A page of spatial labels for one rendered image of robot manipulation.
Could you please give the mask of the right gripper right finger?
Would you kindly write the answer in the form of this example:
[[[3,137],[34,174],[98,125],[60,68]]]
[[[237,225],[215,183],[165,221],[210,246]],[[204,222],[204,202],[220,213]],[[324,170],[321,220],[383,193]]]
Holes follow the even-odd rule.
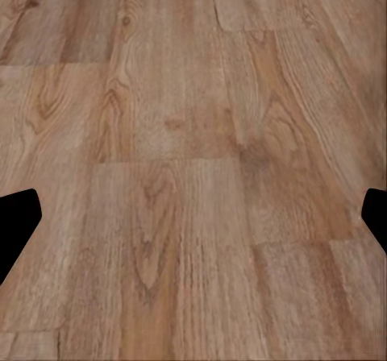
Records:
[[[361,217],[387,254],[387,192],[368,189]]]

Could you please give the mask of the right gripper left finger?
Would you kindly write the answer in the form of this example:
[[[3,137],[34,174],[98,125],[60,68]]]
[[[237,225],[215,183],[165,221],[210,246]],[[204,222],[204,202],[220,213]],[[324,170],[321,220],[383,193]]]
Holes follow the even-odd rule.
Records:
[[[0,197],[0,285],[42,219],[35,189]]]

